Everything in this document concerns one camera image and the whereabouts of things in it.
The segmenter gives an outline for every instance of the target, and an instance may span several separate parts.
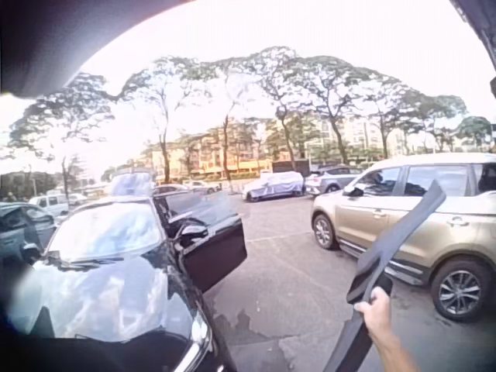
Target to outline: side mirror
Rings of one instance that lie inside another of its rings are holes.
[[[346,186],[343,189],[343,196],[358,198],[360,196],[363,196],[363,190],[361,188],[356,188],[354,186]]]
[[[201,225],[186,225],[180,231],[180,237],[187,239],[205,238],[207,235],[208,229]]]
[[[24,261],[32,265],[37,262],[41,257],[40,248],[35,243],[27,243],[21,251]]]

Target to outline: finger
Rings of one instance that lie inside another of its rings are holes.
[[[381,287],[375,287],[370,293],[370,299],[372,300],[384,300],[386,298],[389,298],[389,296]]]
[[[358,302],[353,305],[353,308],[358,312],[365,314],[365,312],[368,312],[370,310],[370,304],[368,302]]]

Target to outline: black rubber strip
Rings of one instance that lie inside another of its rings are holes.
[[[392,282],[385,276],[384,269],[406,239],[445,200],[446,194],[439,184],[433,181],[415,208],[378,236],[370,249],[358,259],[357,273],[346,296],[349,304],[370,301],[370,293],[378,285],[388,294],[391,293]],[[358,370],[371,346],[372,341],[367,333],[363,317],[359,312],[353,310],[351,319],[344,324],[324,372],[353,372]]]

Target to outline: headlight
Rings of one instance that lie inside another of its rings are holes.
[[[191,326],[191,341],[188,351],[174,372],[191,372],[195,370],[203,356],[212,346],[212,329],[207,324],[200,308]]]

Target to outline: white van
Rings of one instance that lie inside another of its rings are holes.
[[[38,205],[55,217],[62,212],[69,212],[69,203],[64,194],[36,196],[29,200],[29,203]]]

